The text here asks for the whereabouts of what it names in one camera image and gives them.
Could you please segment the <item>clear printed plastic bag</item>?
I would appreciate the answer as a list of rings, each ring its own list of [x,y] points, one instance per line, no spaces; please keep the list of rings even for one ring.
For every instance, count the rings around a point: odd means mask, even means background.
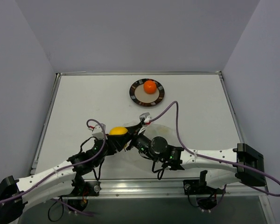
[[[135,150],[145,160],[151,161],[152,173],[163,175],[165,170],[184,170],[181,155],[184,149],[178,143],[174,129],[151,124],[128,142],[125,151]]]

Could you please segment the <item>yellow fake lemon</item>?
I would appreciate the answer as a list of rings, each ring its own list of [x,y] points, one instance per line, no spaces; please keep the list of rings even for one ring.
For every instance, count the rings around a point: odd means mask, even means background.
[[[127,128],[118,126],[110,130],[109,135],[124,135],[128,132]]]

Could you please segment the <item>orange fake persimmon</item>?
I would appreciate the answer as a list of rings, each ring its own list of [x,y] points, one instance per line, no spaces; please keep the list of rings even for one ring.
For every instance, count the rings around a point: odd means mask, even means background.
[[[147,94],[154,94],[157,90],[157,86],[156,83],[152,80],[147,80],[144,84],[143,84],[143,89],[144,92]]]

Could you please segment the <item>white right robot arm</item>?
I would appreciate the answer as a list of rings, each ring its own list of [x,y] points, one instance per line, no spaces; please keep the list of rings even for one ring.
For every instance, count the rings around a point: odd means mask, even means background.
[[[136,149],[151,161],[153,173],[161,179],[165,170],[200,170],[199,185],[218,189],[240,182],[251,187],[264,187],[263,156],[246,144],[221,150],[186,149],[173,129],[158,124],[115,127],[107,135],[110,149]]]

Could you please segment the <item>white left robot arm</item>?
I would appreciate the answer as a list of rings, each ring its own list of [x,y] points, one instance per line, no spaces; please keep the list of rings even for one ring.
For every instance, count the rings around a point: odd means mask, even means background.
[[[108,140],[95,140],[91,149],[28,177],[12,175],[0,183],[0,224],[9,224],[26,210],[60,196],[81,196],[88,184],[83,176],[100,166],[105,157],[116,153]]]

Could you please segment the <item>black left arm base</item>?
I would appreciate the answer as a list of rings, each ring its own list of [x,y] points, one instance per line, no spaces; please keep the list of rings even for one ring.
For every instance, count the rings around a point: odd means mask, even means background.
[[[101,182],[99,181],[100,176],[94,174],[95,179],[93,181],[85,182],[81,178],[79,181],[74,181],[74,189],[67,196],[60,196],[58,199],[52,199],[54,203],[49,207],[48,210],[48,219],[51,222],[58,222],[63,215],[65,214],[65,210],[69,214],[83,215],[86,217],[93,217],[97,213],[91,211],[85,211],[88,205],[89,196],[99,196],[99,192],[101,190]],[[50,216],[51,210],[55,205],[61,205],[61,215],[57,219],[52,219]]]

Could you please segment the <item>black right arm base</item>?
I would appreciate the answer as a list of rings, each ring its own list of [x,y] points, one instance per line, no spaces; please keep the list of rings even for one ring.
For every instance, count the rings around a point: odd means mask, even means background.
[[[211,213],[222,201],[226,193],[227,185],[222,189],[207,186],[207,170],[201,171],[199,179],[183,180],[184,194],[188,202],[194,208],[198,208],[202,213]]]

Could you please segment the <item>brown rimmed ceramic plate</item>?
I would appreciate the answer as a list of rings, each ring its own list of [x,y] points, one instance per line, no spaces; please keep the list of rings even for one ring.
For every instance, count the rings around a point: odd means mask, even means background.
[[[144,92],[143,84],[147,80],[152,80],[156,83],[157,90],[154,94],[147,94]],[[160,82],[150,78],[143,78],[137,80],[130,86],[129,96],[131,100],[139,106],[152,107],[162,102],[165,97],[165,89]]]

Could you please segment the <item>aluminium front rail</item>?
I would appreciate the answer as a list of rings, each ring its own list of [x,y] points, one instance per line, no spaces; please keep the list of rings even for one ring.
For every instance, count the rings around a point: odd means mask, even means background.
[[[98,196],[70,196],[68,199],[186,198],[183,179],[102,180]]]

